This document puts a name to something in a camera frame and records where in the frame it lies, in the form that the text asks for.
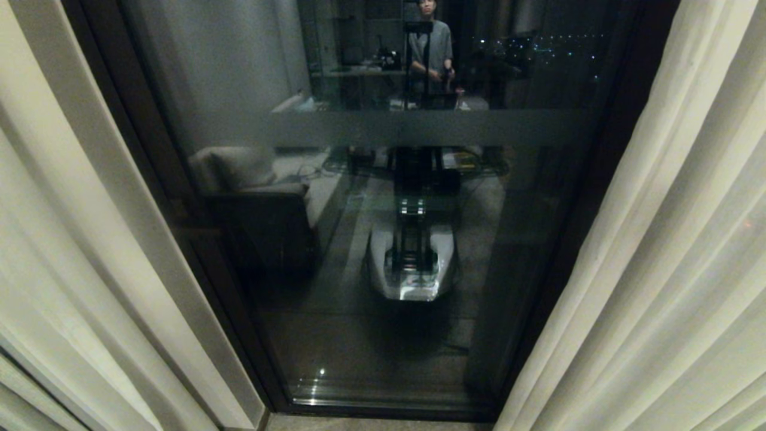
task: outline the sofa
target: sofa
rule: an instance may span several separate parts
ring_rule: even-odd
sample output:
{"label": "sofa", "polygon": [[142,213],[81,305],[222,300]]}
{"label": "sofa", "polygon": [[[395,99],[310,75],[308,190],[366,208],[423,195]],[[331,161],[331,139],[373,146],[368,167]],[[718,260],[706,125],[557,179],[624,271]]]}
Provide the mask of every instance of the sofa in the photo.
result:
{"label": "sofa", "polygon": [[322,168],[329,149],[277,152],[210,146],[188,166],[232,263],[245,271],[310,274],[332,240],[349,178]]}

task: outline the white curtain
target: white curtain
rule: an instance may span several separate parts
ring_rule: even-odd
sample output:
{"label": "white curtain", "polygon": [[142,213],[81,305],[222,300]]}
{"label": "white curtain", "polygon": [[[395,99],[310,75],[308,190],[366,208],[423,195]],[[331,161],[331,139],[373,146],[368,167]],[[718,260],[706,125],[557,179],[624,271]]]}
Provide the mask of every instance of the white curtain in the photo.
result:
{"label": "white curtain", "polygon": [[766,1],[684,0],[497,431],[766,429]]}
{"label": "white curtain", "polygon": [[[57,2],[36,3],[64,16]],[[73,43],[70,29],[61,36]],[[8,0],[0,58],[0,347],[93,431],[254,428],[100,181]],[[88,77],[83,110],[95,88]],[[97,100],[88,108],[96,131],[108,117]],[[124,151],[107,126],[104,152]],[[169,236],[167,226],[155,236]],[[7,376],[0,396],[17,406],[0,409],[7,428],[78,429],[46,407],[51,398],[23,396]]]}

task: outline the glass pane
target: glass pane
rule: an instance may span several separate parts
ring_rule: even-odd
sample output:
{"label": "glass pane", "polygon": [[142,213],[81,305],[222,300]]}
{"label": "glass pane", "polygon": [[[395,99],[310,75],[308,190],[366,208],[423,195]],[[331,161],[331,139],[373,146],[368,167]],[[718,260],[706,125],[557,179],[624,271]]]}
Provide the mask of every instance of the glass pane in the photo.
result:
{"label": "glass pane", "polygon": [[637,5],[121,2],[289,399],[498,407]]}

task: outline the black door frame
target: black door frame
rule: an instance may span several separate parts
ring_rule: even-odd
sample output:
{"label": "black door frame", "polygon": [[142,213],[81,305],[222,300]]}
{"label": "black door frame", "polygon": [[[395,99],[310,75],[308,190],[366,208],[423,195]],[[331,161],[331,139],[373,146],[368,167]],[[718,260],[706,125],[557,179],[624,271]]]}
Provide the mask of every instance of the black door frame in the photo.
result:
{"label": "black door frame", "polygon": [[[244,306],[242,287],[224,251],[222,235],[210,223],[204,204],[189,181],[171,128],[136,53],[118,0],[62,0],[64,10],[111,114],[148,183],[165,220],[199,280],[216,317],[260,398],[271,412],[324,416],[494,422],[502,409],[469,411],[304,406],[292,403],[270,361],[266,335],[257,316]],[[649,97],[665,40],[680,0],[642,2],[627,41],[604,114],[591,145],[572,207],[555,244],[523,337],[503,386],[507,398],[532,352],[545,322],[566,286],[578,250],[604,198],[633,128]]]}

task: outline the man's hand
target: man's hand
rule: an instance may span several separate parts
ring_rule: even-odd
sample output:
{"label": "man's hand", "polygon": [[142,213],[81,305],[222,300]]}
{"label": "man's hand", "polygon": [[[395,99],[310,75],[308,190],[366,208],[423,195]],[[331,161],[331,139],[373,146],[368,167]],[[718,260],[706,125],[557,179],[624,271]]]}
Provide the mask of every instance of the man's hand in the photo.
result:
{"label": "man's hand", "polygon": [[434,69],[428,70],[428,78],[431,79],[433,82],[441,82],[441,75],[439,72],[435,71]]}

